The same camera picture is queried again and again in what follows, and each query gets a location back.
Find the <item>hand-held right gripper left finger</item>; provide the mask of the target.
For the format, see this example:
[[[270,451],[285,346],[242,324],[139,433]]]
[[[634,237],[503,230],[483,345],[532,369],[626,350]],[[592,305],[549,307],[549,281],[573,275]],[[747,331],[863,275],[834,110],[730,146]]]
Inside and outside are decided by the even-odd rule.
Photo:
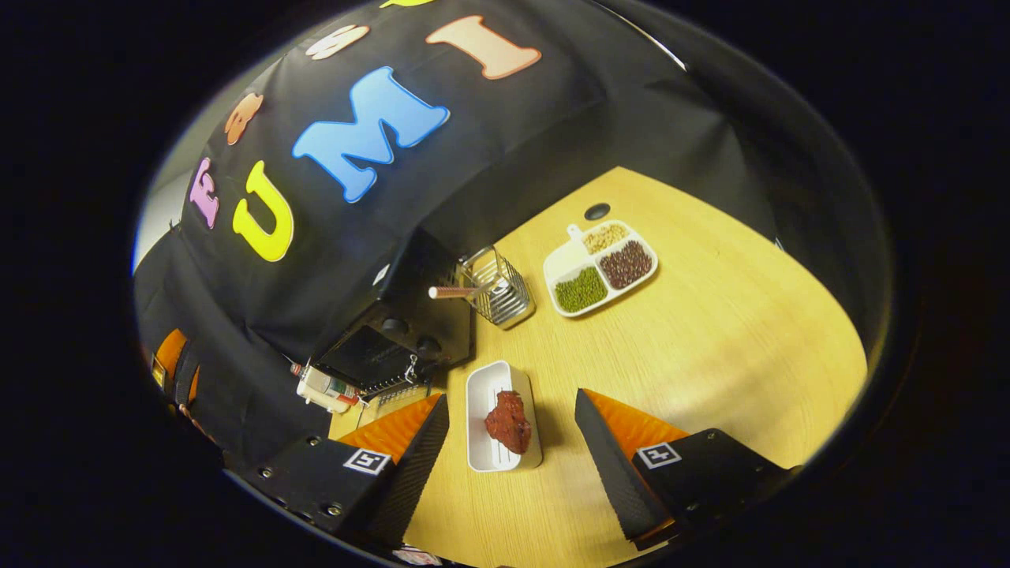
[[[225,465],[290,520],[365,550],[400,546],[450,429],[447,396],[430,393],[363,425],[324,411],[313,418],[255,452],[228,450]]]

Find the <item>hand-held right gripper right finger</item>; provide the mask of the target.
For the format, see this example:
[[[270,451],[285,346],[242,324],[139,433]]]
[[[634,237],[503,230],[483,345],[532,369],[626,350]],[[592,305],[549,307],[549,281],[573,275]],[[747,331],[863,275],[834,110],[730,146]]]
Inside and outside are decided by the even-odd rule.
[[[574,419],[625,539],[641,551],[714,533],[800,471],[722,429],[689,434],[587,388],[578,389]]]

